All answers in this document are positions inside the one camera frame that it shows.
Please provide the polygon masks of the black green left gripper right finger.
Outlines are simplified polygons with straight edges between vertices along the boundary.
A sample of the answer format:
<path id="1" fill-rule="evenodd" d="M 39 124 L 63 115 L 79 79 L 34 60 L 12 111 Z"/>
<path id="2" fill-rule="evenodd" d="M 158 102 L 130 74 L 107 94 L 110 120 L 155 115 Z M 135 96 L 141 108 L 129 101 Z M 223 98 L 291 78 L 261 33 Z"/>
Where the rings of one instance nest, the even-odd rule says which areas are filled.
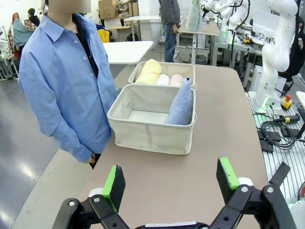
<path id="1" fill-rule="evenodd" d="M 293 216 L 277 185 L 255 186 L 239 182 L 226 157 L 217 161 L 216 178 L 225 206 L 209 226 L 210 229 L 235 229 L 243 215 L 252 215 L 262 229 L 291 229 Z"/>

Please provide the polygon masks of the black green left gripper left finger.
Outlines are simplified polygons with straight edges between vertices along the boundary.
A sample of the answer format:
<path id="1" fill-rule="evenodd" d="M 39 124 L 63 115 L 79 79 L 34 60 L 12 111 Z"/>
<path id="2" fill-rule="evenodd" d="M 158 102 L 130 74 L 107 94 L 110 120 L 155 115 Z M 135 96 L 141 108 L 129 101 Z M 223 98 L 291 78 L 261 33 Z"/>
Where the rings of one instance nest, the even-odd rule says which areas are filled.
<path id="1" fill-rule="evenodd" d="M 104 229 L 128 229 L 119 215 L 119 208 L 125 190 L 122 167 L 111 168 L 101 194 L 88 197 L 83 202 L 68 198 L 62 202 L 54 229 L 89 229 L 100 224 Z"/>

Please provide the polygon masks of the person's right hand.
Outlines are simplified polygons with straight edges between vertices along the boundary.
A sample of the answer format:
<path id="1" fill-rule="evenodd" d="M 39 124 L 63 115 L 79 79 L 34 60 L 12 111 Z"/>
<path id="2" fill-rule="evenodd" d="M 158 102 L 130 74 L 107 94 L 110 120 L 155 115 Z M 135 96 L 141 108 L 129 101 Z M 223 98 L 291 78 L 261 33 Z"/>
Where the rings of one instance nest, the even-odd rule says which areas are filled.
<path id="1" fill-rule="evenodd" d="M 96 165 L 96 163 L 98 162 L 100 156 L 101 156 L 101 154 L 92 153 L 91 157 L 86 161 L 86 164 L 89 164 L 90 166 L 94 167 Z"/>

